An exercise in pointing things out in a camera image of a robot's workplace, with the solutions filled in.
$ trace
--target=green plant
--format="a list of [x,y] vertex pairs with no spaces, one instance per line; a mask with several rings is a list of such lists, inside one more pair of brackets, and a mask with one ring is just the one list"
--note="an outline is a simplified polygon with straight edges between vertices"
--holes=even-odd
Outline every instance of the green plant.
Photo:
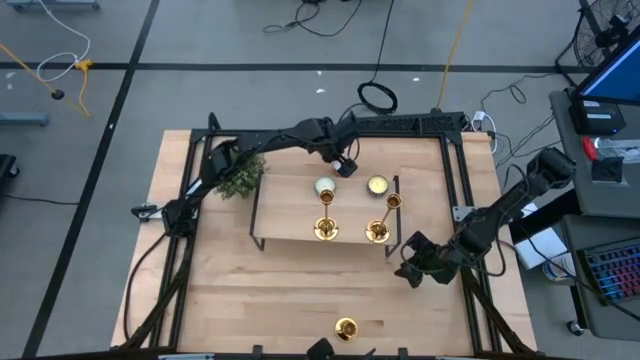
[[258,185],[258,176],[264,171],[266,163],[264,156],[254,156],[231,179],[216,187],[215,193],[220,194],[222,200],[228,200],[235,194],[240,194],[246,199]]

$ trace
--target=black floor line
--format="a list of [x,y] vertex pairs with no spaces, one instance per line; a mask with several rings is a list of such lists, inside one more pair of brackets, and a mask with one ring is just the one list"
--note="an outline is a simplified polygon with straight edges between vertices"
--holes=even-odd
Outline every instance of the black floor line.
[[98,150],[93,160],[93,164],[91,164],[91,170],[89,171],[87,181],[82,190],[82,195],[80,195],[80,204],[76,208],[76,212],[74,213],[73,219],[71,220],[71,225],[69,225],[69,231],[67,232],[64,244],[62,245],[62,250],[60,251],[58,261],[56,262],[56,266],[53,270],[53,274],[51,275],[49,285],[47,286],[44,298],[42,300],[42,303],[40,304],[38,315],[36,316],[33,327],[31,328],[31,332],[29,334],[29,338],[24,347],[24,351],[22,353],[23,358],[35,357],[38,353],[38,349],[40,348],[40,343],[42,342],[42,338],[47,328],[47,324],[49,323],[49,318],[51,317],[56,298],[58,297],[58,293],[60,292],[60,287],[62,286],[64,276],[67,272],[67,268],[69,267],[69,262],[71,261],[73,250],[76,246],[76,242],[78,241],[78,236],[80,235],[82,223],[84,222],[87,210],[89,209],[89,204],[91,202],[91,198],[93,197],[93,192],[96,188],[96,184],[98,183],[98,177],[100,176],[102,165],[104,164],[104,160],[107,156],[107,150],[109,149],[109,145],[111,144],[111,139],[113,138],[116,125],[118,124],[120,113],[122,112],[122,107],[124,106],[129,88],[131,87],[131,81],[135,73],[136,65],[138,64],[140,56],[142,55],[142,50],[144,49],[147,37],[149,36],[151,24],[153,23],[156,11],[158,10],[159,3],[160,0],[152,0],[151,4],[149,5],[149,10],[147,11],[147,15],[144,19],[144,23],[142,24],[140,34],[138,35],[138,40],[136,41],[133,53],[131,54],[131,59],[129,60],[129,66],[124,74],[122,84],[120,85],[120,90],[118,90],[113,108],[111,109],[111,113],[109,114],[107,125],[104,129],[104,132],[102,133],[102,139],[100,140],[100,144],[98,145]]
[[[26,63],[35,69],[38,63]],[[49,63],[44,69],[63,70],[69,63]],[[92,70],[127,70],[129,63],[95,63]],[[189,64],[189,63],[137,63],[135,70],[154,71],[374,71],[375,64]],[[19,64],[0,62],[0,69],[21,69]],[[444,64],[381,64],[379,71],[394,72],[443,72]],[[565,66],[570,74],[588,73],[591,69],[578,66]],[[516,74],[548,74],[557,73],[554,66],[536,65],[452,65],[452,73],[516,73]]]

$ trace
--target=coiled black cable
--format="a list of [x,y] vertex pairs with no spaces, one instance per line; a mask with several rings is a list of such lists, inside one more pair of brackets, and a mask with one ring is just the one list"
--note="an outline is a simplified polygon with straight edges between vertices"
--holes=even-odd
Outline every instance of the coiled black cable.
[[[358,86],[358,97],[360,98],[360,102],[362,102],[369,110],[375,112],[378,115],[390,115],[395,113],[396,110],[398,109],[398,97],[396,96],[396,94],[388,87],[374,82],[374,80],[376,79],[376,76],[378,76],[378,69],[380,68],[380,59],[382,57],[382,50],[384,49],[384,41],[387,38],[387,29],[389,28],[389,19],[391,18],[391,11],[393,10],[394,3],[395,3],[395,0],[391,0],[391,4],[389,5],[389,11],[387,12],[387,20],[385,21],[385,24],[384,24],[384,32],[382,33],[382,42],[380,43],[380,51],[378,52],[378,61],[376,62],[376,69],[373,73],[373,77],[368,82],[362,83],[360,84],[360,86]],[[391,100],[391,106],[380,107],[368,101],[364,97],[364,89],[368,87],[378,89],[383,94],[387,95],[387,97],[389,97],[389,99]]]

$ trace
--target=blue screen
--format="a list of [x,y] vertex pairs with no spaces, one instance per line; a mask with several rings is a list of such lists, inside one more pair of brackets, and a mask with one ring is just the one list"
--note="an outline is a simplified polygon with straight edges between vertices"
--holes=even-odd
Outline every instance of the blue screen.
[[619,54],[602,74],[582,91],[584,96],[640,101],[640,39]]

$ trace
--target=fan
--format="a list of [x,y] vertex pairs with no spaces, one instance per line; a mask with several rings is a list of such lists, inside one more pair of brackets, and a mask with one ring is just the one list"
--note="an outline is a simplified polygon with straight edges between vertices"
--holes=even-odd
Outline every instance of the fan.
[[576,83],[564,71],[559,61],[571,48],[578,68],[589,70],[598,66],[636,26],[640,25],[640,0],[596,0],[591,5],[579,0],[580,18],[573,38],[556,59],[556,68]]

